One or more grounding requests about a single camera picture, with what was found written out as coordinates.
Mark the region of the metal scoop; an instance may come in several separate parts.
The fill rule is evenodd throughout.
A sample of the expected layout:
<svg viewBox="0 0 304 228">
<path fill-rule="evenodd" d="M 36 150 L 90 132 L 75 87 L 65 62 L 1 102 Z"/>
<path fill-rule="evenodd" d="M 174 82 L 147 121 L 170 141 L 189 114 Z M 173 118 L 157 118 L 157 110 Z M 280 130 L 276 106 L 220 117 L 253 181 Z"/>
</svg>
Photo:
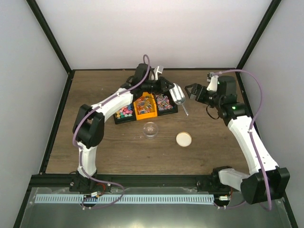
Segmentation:
<svg viewBox="0 0 304 228">
<path fill-rule="evenodd" d="M 178 84 L 174 83 L 173 88 L 171 88 L 169 90 L 169 92 L 172 96 L 174 103 L 177 105 L 181 105 L 185 114 L 188 116 L 189 113 L 184 105 L 184 103 L 186 101 L 186 97 L 185 97 L 185 94 L 183 93 L 181 87 Z"/>
</svg>

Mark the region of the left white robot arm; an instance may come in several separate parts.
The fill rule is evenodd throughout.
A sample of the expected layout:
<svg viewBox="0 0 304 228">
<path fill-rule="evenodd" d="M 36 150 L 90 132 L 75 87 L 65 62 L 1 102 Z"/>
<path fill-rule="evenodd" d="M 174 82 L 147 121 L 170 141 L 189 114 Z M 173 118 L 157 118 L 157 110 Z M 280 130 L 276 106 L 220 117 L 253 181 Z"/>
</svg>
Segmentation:
<svg viewBox="0 0 304 228">
<path fill-rule="evenodd" d="M 162 66 L 152 69 L 148 64 L 140 63 L 134 75 L 116 92 L 97 104 L 84 104 L 79 108 L 73 126 L 72 143 L 79 150 L 77 171 L 83 176 L 80 186 L 85 191 L 91 192 L 97 186 L 97 180 L 93 177 L 97 171 L 96 150 L 104 137 L 105 122 L 120 108 L 140 98 L 144 92 L 156 95 L 174 88 L 172 82 L 161 76 L 162 73 Z"/>
</svg>

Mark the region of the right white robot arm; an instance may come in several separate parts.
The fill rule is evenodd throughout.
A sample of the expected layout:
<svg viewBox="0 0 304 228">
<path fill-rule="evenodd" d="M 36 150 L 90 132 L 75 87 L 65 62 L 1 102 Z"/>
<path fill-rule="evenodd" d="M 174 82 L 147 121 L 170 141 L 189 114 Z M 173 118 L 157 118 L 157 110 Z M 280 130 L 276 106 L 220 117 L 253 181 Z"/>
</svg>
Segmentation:
<svg viewBox="0 0 304 228">
<path fill-rule="evenodd" d="M 280 168 L 271 157 L 252 124 L 249 110 L 238 102 L 237 84 L 232 76 L 209 76 L 208 86 L 185 86 L 189 99 L 216 108 L 219 118 L 233 133 L 246 159 L 249 174 L 230 166 L 214 168 L 212 188 L 223 191 L 227 186 L 242 193 L 248 204 L 282 198 L 290 179 L 287 168 Z"/>
</svg>

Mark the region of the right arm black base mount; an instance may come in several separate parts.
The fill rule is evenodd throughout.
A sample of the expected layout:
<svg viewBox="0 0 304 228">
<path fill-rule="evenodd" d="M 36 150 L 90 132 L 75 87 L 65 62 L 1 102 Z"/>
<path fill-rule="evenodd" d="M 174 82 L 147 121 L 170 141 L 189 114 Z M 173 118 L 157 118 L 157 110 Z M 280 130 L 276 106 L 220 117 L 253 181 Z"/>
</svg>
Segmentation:
<svg viewBox="0 0 304 228">
<path fill-rule="evenodd" d="M 219 172 L 228 168 L 231 168 L 231 166 L 216 167 L 213 168 L 210 174 L 197 177 L 197 190 L 205 192 L 229 192 L 231 188 L 228 185 L 222 184 L 219 180 Z"/>
</svg>

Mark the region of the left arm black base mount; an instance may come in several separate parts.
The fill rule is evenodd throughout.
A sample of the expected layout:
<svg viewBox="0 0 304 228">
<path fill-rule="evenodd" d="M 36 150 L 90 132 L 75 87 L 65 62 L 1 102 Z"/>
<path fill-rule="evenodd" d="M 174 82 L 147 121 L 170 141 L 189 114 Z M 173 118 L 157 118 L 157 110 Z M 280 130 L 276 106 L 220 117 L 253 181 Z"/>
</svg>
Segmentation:
<svg viewBox="0 0 304 228">
<path fill-rule="evenodd" d="M 92 193 L 95 191 L 109 192 L 111 185 L 107 183 L 99 183 L 90 178 L 82 176 L 79 172 L 75 172 L 72 176 L 69 190 L 71 192 Z"/>
</svg>

